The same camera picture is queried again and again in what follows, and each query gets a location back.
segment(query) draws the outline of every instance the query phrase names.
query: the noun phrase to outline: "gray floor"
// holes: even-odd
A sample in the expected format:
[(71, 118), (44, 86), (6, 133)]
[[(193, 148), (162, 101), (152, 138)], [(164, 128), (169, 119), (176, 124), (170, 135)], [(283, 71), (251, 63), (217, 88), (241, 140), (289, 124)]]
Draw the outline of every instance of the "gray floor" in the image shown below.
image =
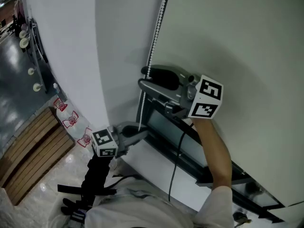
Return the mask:
[(37, 73), (28, 75), (28, 69), (34, 65), (21, 51), (19, 42), (12, 34), (0, 43), (0, 152), (15, 131), (55, 94), (46, 66), (42, 71), (49, 92), (34, 92), (33, 85), (39, 83), (39, 77)]

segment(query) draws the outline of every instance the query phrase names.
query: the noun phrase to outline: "white cube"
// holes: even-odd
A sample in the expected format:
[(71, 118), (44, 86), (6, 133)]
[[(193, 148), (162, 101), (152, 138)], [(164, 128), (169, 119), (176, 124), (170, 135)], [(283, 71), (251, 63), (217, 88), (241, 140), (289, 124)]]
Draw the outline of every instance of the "white cube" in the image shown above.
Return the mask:
[(197, 92), (188, 117), (212, 119), (222, 105), (223, 85), (202, 75), (195, 88)]
[(117, 155), (118, 146), (107, 128), (91, 133), (92, 146), (98, 157), (113, 157)]

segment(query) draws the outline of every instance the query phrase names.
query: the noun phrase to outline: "white wheel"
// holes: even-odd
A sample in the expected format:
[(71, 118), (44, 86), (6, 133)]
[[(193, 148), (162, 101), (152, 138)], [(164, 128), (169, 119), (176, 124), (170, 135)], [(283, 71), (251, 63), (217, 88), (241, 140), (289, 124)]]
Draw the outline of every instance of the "white wheel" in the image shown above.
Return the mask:
[(42, 86), (41, 84), (35, 83), (33, 86), (34, 91), (38, 92), (41, 89), (41, 86)]
[(20, 31), (19, 38), (23, 39), (27, 35), (27, 32), (25, 30)]
[(35, 73), (35, 69), (33, 69), (32, 67), (30, 67), (28, 69), (28, 75), (33, 75)]
[(27, 38), (21, 39), (19, 45), (21, 48), (26, 48), (29, 45), (29, 39)]

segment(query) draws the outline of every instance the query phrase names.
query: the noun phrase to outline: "bare arm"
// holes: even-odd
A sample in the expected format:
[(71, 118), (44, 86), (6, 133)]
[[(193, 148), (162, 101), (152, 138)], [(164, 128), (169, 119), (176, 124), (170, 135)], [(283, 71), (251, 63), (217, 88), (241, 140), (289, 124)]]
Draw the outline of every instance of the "bare arm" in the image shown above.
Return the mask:
[(213, 177), (213, 189), (231, 188), (232, 164), (229, 151), (211, 120), (192, 118), (201, 140), (207, 164)]

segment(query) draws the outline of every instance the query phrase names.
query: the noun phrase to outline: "wall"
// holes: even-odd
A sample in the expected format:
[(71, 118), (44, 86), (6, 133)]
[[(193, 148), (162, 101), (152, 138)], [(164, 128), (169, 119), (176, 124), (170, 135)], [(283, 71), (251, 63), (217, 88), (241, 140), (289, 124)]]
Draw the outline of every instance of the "wall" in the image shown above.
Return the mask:
[(0, 22), (6, 20), (6, 24), (13, 21), (14, 6), (16, 0), (11, 0), (0, 8)]
[(169, 0), (152, 62), (224, 85), (232, 160), (284, 205), (304, 200), (304, 0)]
[(27, 0), (52, 72), (68, 98), (93, 125), (108, 118), (98, 66), (95, 0)]
[(100, 77), (109, 122), (134, 121), (161, 0), (96, 0)]

